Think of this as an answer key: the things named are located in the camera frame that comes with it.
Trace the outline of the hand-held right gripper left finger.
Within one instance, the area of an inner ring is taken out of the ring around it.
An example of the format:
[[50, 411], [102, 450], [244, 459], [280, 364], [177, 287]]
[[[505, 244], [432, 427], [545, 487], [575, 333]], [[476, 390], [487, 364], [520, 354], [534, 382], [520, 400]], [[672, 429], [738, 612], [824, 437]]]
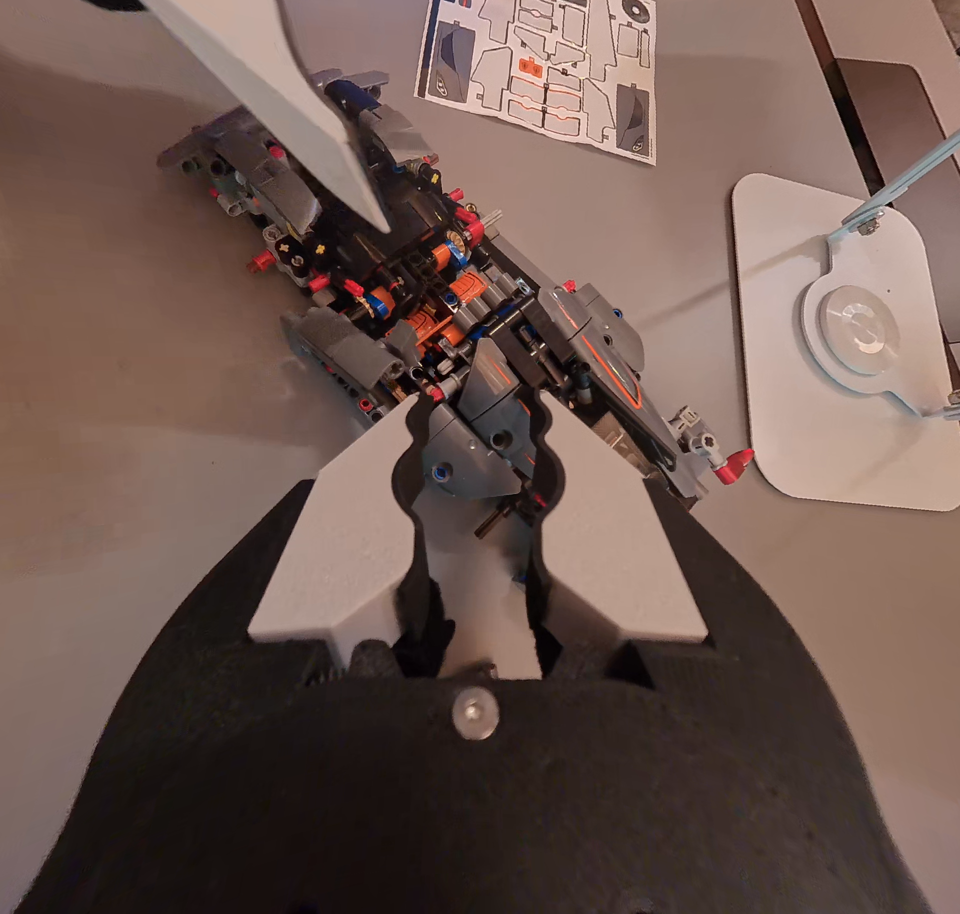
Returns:
[[319, 471], [249, 622], [253, 641], [323, 641], [341, 667], [378, 641], [405, 675], [439, 674], [452, 621], [414, 511], [435, 407], [430, 394], [407, 397]]

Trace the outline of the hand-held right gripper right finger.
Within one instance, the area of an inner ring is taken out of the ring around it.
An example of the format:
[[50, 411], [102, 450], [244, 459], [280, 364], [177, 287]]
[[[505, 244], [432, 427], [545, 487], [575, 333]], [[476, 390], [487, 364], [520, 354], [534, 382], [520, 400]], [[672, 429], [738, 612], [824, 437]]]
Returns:
[[701, 645], [709, 629], [629, 461], [548, 392], [531, 394], [534, 516], [527, 619], [542, 672], [601, 672], [626, 644]]

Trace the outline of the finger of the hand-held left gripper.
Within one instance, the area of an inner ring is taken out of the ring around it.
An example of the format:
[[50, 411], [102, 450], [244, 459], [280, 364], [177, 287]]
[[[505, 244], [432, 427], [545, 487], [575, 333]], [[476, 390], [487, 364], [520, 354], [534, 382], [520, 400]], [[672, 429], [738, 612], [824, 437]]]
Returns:
[[308, 80], [279, 0], [139, 0], [354, 212], [389, 221], [361, 163], [354, 130]]

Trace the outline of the grey and orange lego model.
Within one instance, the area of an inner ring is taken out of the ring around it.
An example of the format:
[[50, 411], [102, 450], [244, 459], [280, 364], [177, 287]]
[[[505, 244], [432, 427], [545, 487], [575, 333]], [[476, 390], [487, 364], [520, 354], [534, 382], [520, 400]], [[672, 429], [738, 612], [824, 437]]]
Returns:
[[310, 306], [281, 319], [295, 355], [326, 371], [363, 415], [384, 420], [407, 397], [437, 402], [424, 475], [448, 495], [496, 500], [479, 538], [510, 514], [531, 524], [536, 448], [527, 388], [556, 397], [686, 509], [710, 476], [735, 483], [750, 449], [727, 454], [688, 406], [665, 418], [642, 388], [640, 335], [594, 285], [557, 285], [498, 232], [461, 189], [445, 190], [438, 155], [380, 100], [388, 76], [314, 76], [356, 129], [390, 219], [372, 226], [239, 105], [161, 152], [160, 169], [201, 179], [229, 216], [258, 227], [248, 267], [287, 275]]

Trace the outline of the lego sticker sheet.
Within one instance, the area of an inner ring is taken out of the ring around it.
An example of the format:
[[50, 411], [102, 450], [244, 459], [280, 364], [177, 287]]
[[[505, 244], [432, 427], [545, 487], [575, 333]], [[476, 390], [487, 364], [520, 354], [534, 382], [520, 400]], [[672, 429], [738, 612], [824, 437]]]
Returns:
[[428, 0], [415, 95], [655, 165], [654, 0]]

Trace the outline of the white desk stand with lens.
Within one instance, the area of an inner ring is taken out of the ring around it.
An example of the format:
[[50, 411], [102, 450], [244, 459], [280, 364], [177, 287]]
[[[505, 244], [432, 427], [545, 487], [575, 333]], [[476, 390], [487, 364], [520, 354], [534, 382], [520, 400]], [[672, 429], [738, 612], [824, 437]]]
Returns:
[[948, 512], [958, 402], [917, 227], [889, 205], [958, 149], [876, 195], [761, 173], [731, 192], [750, 439], [797, 499]]

